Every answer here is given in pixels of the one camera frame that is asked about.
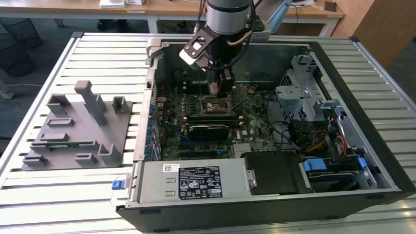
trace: gray plastic stand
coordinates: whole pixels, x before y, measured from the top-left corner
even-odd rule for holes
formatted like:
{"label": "gray plastic stand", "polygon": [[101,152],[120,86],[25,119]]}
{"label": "gray plastic stand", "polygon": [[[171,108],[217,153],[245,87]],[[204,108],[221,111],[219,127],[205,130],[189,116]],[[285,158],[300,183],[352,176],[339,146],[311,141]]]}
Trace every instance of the gray plastic stand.
{"label": "gray plastic stand", "polygon": [[124,97],[103,102],[89,81],[79,81],[75,90],[85,102],[71,103],[64,95],[49,99],[51,113],[23,161],[25,171],[121,164],[132,102]]}

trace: table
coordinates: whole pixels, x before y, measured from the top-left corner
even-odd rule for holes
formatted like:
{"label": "table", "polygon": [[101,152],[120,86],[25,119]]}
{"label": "table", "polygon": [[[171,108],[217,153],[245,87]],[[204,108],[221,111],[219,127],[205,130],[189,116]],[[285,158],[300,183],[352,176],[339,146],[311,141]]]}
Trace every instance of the table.
{"label": "table", "polygon": [[[168,35],[171,39],[191,39],[189,35]],[[115,206],[125,203],[125,190],[112,192],[111,183],[120,175],[132,172],[132,159],[147,68],[128,61],[147,59],[147,41],[164,39],[167,35],[85,33],[71,38],[61,57],[33,101],[27,116],[0,158],[0,227],[7,233],[117,233],[140,234],[115,212]],[[272,37],[271,40],[319,41],[348,88],[388,143],[407,174],[416,181],[416,106],[403,90],[373,60],[359,42],[348,38]],[[103,68],[96,62],[111,61],[113,67]],[[65,94],[71,101],[80,97],[73,91],[79,79],[99,84],[96,94],[103,100],[123,95],[133,101],[129,121],[129,139],[124,148],[123,167],[56,171],[21,171],[23,158],[29,151],[49,109],[45,103],[51,94]],[[332,98],[337,98],[328,80],[323,83]],[[389,205],[365,209],[343,219],[255,225],[200,230],[187,233],[223,234],[356,234],[413,233],[416,195]]]}
{"label": "table", "polygon": [[[3,0],[0,17],[52,19],[147,20],[149,32],[157,33],[157,20],[196,20],[199,3],[187,0],[147,0],[144,5],[100,9],[100,0]],[[324,24],[320,36],[329,37],[344,13],[311,6],[289,9],[285,23]]]}

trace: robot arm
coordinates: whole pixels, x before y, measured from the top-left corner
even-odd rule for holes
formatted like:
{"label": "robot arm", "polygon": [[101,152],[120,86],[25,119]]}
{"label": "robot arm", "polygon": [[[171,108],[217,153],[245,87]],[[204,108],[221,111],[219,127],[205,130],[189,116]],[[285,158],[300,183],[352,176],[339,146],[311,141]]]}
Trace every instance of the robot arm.
{"label": "robot arm", "polygon": [[[256,15],[255,0],[207,2],[207,25],[184,46],[180,57],[193,69],[209,71],[209,92],[224,97],[235,85],[232,66],[244,56],[252,36],[259,38],[264,34],[265,26]],[[283,0],[272,14],[269,22],[273,29],[279,28],[291,3],[292,0]]]}

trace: mesh trash can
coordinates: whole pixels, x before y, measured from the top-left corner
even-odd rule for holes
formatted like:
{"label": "mesh trash can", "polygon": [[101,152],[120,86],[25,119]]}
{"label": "mesh trash can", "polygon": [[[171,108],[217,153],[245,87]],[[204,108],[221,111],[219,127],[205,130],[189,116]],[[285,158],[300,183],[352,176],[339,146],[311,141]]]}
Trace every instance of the mesh trash can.
{"label": "mesh trash can", "polygon": [[31,19],[0,18],[0,23],[9,34],[17,36],[17,42],[25,49],[41,44],[36,28]]}
{"label": "mesh trash can", "polygon": [[35,69],[25,49],[11,34],[0,34],[0,68],[13,77],[23,76]]}

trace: white label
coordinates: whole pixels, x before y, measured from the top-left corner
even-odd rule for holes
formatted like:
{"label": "white label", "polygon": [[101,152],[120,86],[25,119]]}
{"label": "white label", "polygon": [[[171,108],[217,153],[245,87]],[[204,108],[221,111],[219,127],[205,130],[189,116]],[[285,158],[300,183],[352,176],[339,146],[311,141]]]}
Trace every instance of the white label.
{"label": "white label", "polygon": [[163,172],[179,172],[180,171],[180,164],[164,164],[163,165]]}
{"label": "white label", "polygon": [[144,11],[127,11],[128,13],[139,13],[139,14],[144,14]]}
{"label": "white label", "polygon": [[213,193],[220,193],[221,189],[208,189],[208,193],[213,194]]}

